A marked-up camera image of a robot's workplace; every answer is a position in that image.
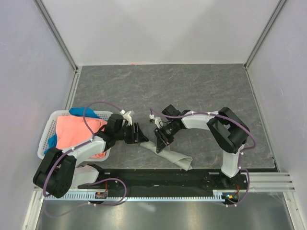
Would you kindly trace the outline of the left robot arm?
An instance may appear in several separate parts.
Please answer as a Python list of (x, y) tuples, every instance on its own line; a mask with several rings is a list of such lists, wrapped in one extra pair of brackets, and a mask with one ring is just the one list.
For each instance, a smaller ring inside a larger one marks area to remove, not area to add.
[(33, 177), (33, 183), (42, 188), (46, 196), (63, 197), (71, 187), (90, 184), (101, 188), (105, 176), (94, 166), (80, 166), (90, 157), (109, 150), (117, 141), (126, 144), (148, 142), (139, 123), (131, 122), (120, 114), (111, 114), (88, 140), (66, 149), (51, 148), (42, 159)]

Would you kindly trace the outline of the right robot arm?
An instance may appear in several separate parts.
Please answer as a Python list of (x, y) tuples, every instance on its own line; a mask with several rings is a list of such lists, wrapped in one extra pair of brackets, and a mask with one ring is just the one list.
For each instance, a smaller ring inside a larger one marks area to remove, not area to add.
[(174, 141), (174, 135), (184, 129), (202, 129), (210, 131), (218, 146), (223, 150), (223, 164), (220, 184), (232, 188), (237, 183), (239, 173), (240, 151), (249, 137), (249, 128), (228, 107), (215, 112), (179, 111), (173, 105), (166, 107), (161, 115), (167, 119), (154, 116), (150, 110), (150, 122), (155, 122), (154, 130), (157, 142), (156, 152), (162, 152)]

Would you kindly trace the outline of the grey cloth napkin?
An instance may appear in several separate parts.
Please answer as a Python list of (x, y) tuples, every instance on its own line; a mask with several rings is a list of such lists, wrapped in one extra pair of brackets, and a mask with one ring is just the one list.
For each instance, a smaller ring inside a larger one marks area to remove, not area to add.
[(185, 171), (192, 170), (191, 163), (193, 161), (193, 158), (185, 154), (172, 151), (170, 146), (167, 146), (159, 153), (156, 151), (156, 145), (151, 141), (143, 142), (140, 144), (140, 146), (152, 151), (157, 156), (168, 160), (170, 163), (175, 164), (176, 166), (178, 166), (179, 168)]

